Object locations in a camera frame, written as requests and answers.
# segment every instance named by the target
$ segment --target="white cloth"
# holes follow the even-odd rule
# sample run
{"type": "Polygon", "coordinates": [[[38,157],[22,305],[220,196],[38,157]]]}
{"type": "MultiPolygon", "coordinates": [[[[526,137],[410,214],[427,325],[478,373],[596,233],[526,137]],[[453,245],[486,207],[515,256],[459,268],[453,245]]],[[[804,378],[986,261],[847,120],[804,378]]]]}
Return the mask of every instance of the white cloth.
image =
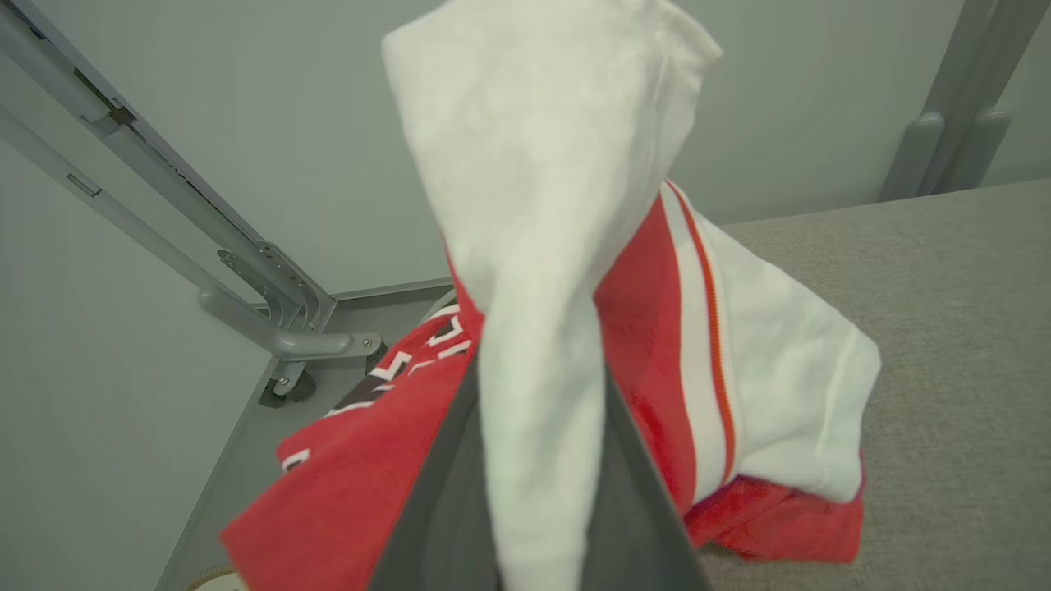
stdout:
{"type": "Polygon", "coordinates": [[[427,198],[486,314],[481,428],[510,591],[578,586],[604,421],[592,297],[658,198],[680,265],[696,498],[738,473],[832,501],[860,486],[874,344],[661,188],[720,56],[665,0],[452,0],[384,41],[427,198]],[[712,322],[731,416],[720,417],[705,354],[712,322]]]}
{"type": "Polygon", "coordinates": [[[450,257],[487,318],[479,404],[503,583],[572,591],[604,421],[592,294],[721,49],[664,0],[452,0],[383,52],[450,257]]]}

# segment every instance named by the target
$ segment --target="striped trim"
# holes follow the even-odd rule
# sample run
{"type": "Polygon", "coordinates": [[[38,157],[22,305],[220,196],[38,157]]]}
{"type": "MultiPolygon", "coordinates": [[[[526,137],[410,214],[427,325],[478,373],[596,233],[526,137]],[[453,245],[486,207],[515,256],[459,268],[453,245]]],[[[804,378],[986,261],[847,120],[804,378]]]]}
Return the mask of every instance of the striped trim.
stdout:
{"type": "Polygon", "coordinates": [[[697,264],[689,226],[671,190],[662,188],[661,205],[679,274],[679,380],[694,443],[692,502],[696,504],[715,492],[722,482],[726,441],[708,367],[710,342],[708,310],[704,305],[704,274],[697,264]]]}
{"type": "Polygon", "coordinates": [[[449,332],[446,332],[445,334],[435,334],[434,337],[431,337],[430,339],[427,340],[427,346],[433,347],[435,345],[440,345],[441,343],[445,343],[446,341],[451,341],[463,333],[463,325],[459,323],[459,314],[451,318],[449,320],[449,323],[452,325],[452,327],[449,329],[449,332]]]}
{"type": "Polygon", "coordinates": [[[455,314],[455,313],[458,313],[458,312],[459,312],[459,304],[452,304],[450,306],[446,306],[446,307],[439,309],[438,311],[434,312],[433,314],[431,314],[431,318],[429,318],[427,320],[428,321],[432,321],[432,320],[434,320],[434,319],[436,319],[438,317],[445,317],[445,315],[449,315],[449,314],[455,314]]]}
{"type": "Polygon", "coordinates": [[[436,361],[438,361],[438,360],[432,359],[432,360],[421,361],[421,362],[417,363],[416,365],[414,365],[414,366],[412,366],[412,367],[409,368],[409,375],[412,375],[412,372],[416,371],[420,367],[427,367],[429,365],[432,365],[436,361]]]}
{"type": "Polygon", "coordinates": [[[462,343],[453,345],[452,347],[449,347],[448,349],[438,353],[438,359],[446,359],[448,356],[455,355],[456,353],[466,351],[470,348],[471,348],[471,341],[463,341],[462,343]]]}
{"type": "Polygon", "coordinates": [[[351,410],[356,410],[356,409],[359,409],[359,408],[368,408],[368,407],[372,406],[373,402],[375,402],[375,401],[355,402],[354,404],[348,404],[347,406],[344,406],[344,407],[341,407],[341,408],[333,408],[332,410],[326,412],[325,416],[322,416],[322,419],[328,419],[329,416],[335,416],[336,414],[343,414],[344,412],[348,412],[348,411],[351,411],[351,410]]]}
{"type": "Polygon", "coordinates": [[[390,366],[386,368],[374,367],[372,371],[369,372],[369,375],[375,375],[376,378],[390,382],[397,376],[397,372],[401,369],[401,366],[410,361],[412,361],[411,354],[405,351],[398,351],[394,353],[394,359],[391,360],[390,366]]]}
{"type": "Polygon", "coordinates": [[[310,450],[304,449],[302,451],[296,451],[292,455],[289,455],[281,462],[281,471],[288,472],[293,466],[306,462],[310,457],[310,450]]]}
{"type": "Polygon", "coordinates": [[[723,462],[723,472],[720,478],[720,486],[729,482],[734,465],[737,462],[737,433],[734,426],[734,413],[730,410],[729,396],[726,391],[726,379],[723,373],[722,338],[720,331],[720,315],[718,299],[716,294],[716,284],[712,272],[712,261],[708,259],[704,243],[701,241],[700,232],[697,231],[697,222],[694,220],[693,209],[686,200],[671,182],[665,183],[675,193],[679,202],[679,210],[689,228],[689,238],[697,252],[697,258],[701,263],[701,273],[704,277],[704,297],[707,305],[708,317],[708,351],[710,355],[712,382],[715,388],[716,402],[719,407],[719,420],[722,423],[723,435],[725,440],[725,458],[723,462]]]}

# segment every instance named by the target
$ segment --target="white towel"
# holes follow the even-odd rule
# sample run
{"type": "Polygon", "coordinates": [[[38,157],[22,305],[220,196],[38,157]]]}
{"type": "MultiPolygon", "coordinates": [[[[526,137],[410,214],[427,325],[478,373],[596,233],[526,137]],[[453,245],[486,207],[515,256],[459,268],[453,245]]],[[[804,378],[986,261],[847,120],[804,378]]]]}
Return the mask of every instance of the white towel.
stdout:
{"type": "Polygon", "coordinates": [[[504,586],[573,591],[604,421],[592,295],[721,49],[664,0],[452,0],[383,49],[427,198],[486,314],[480,411],[504,586]]]}

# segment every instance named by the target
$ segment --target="gray table surface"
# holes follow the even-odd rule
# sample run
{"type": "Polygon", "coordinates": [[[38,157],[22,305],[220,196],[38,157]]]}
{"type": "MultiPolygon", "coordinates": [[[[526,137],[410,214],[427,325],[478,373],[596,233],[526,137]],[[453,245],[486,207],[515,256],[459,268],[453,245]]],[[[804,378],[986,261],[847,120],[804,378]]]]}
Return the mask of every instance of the gray table surface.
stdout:
{"type": "Polygon", "coordinates": [[[852,565],[748,564],[717,591],[1051,589],[1051,180],[726,228],[879,344],[852,565]]]}

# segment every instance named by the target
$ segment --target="red towel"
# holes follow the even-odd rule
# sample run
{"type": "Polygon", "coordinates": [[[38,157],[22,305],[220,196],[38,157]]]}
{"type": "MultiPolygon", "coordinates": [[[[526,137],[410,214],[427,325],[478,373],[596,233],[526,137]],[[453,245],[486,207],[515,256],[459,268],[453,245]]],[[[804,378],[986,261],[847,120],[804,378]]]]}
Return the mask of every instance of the red towel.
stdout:
{"type": "MultiPolygon", "coordinates": [[[[837,505],[737,476],[695,502],[699,471],[717,482],[730,471],[722,455],[712,466],[699,457],[702,440],[684,408],[682,365],[695,362],[680,359],[686,330],[680,310],[687,305],[677,270],[682,253],[674,247],[663,207],[658,199],[595,302],[611,371],[691,538],[698,546],[715,541],[751,559],[851,561],[861,531],[860,492],[837,505]]],[[[368,586],[481,333],[485,319],[458,284],[457,295],[457,305],[393,346],[332,412],[280,446],[288,473],[221,536],[252,591],[368,586]]],[[[712,328],[696,329],[707,338],[712,328]]],[[[709,363],[720,361],[696,360],[709,363]]],[[[719,416],[710,421],[724,425],[719,416]]],[[[726,431],[729,445],[722,449],[733,466],[735,429],[726,431]]]]}

